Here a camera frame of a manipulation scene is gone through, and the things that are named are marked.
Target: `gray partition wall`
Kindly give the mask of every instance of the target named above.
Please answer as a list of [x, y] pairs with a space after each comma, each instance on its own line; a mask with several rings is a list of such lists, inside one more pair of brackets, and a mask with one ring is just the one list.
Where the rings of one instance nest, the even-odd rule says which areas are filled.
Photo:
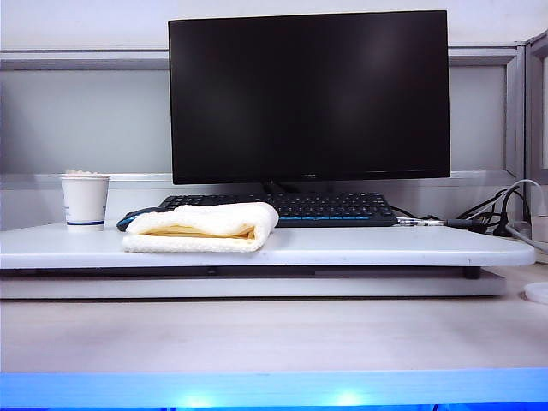
[[[167, 51], [2, 52], [2, 227], [63, 220], [57, 174], [113, 173], [110, 217], [174, 192]], [[450, 47], [451, 178], [339, 182], [454, 217], [523, 176], [524, 46]], [[17, 205], [41, 204], [29, 217]]]
[[527, 45], [527, 174], [548, 183], [548, 32]]

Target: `black monitor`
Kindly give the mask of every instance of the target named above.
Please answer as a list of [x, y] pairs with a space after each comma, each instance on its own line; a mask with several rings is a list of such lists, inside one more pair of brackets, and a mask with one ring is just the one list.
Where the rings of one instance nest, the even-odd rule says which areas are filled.
[[445, 11], [170, 21], [173, 181], [450, 174]]

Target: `paper cup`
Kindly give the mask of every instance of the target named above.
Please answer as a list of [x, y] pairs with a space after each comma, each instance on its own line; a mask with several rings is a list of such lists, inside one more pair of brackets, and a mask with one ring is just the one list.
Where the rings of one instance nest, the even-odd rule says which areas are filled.
[[105, 175], [61, 175], [68, 231], [104, 228], [109, 179]]

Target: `yellow towel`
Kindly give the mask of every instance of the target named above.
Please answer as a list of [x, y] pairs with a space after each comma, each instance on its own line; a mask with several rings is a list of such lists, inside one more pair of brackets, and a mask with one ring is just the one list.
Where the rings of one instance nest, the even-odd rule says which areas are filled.
[[251, 252], [265, 243], [277, 220], [266, 203], [181, 205], [138, 216], [122, 247], [135, 253]]

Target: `white cable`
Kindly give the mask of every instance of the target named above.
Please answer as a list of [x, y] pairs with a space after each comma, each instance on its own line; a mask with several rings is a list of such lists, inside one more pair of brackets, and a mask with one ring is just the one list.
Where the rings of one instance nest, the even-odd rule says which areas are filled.
[[506, 189], [506, 191], [504, 191], [504, 193], [502, 193], [500, 195], [500, 197], [494, 199], [492, 202], [490, 202], [488, 205], [486, 205], [485, 207], [483, 207], [481, 210], [479, 210], [478, 212], [476, 212], [475, 214], [473, 214], [472, 216], [468, 217], [467, 220], [471, 220], [472, 218], [474, 217], [477, 217], [479, 214], [481, 214], [483, 211], [487, 210], [489, 207], [493, 206], [494, 204], [496, 204], [499, 200], [502, 200], [506, 194], [512, 189], [514, 188], [515, 186], [523, 183], [523, 182], [530, 182], [531, 184], [534, 184], [535, 186], [537, 186], [540, 190], [540, 198], [542, 200], [542, 203], [540, 204], [540, 209], [542, 211], [542, 213], [540, 213], [540, 215], [544, 215], [545, 213], [547, 213], [548, 211], [546, 210], [546, 200], [545, 200], [545, 192], [542, 190], [542, 187], [536, 182], [536, 181], [533, 181], [533, 180], [529, 180], [528, 178], [524, 178], [522, 180], [519, 180], [518, 182], [515, 182], [514, 184], [512, 184], [510, 187], [508, 187]]
[[542, 251], [543, 253], [548, 253], [548, 247], [547, 246], [544, 246], [544, 245], [541, 245], [540, 243], [538, 243], [537, 241], [533, 241], [527, 237], [525, 237], [522, 233], [520, 233], [519, 231], [517, 231], [516, 229], [512, 228], [510, 226], [510, 224], [506, 224], [506, 229], [508, 230], [508, 232], [510, 232], [513, 236], [519, 238], [520, 240], [523, 240], [524, 242], [526, 242], [527, 244], [529, 244], [530, 246], [533, 246], [535, 248], [537, 248], [538, 250]]

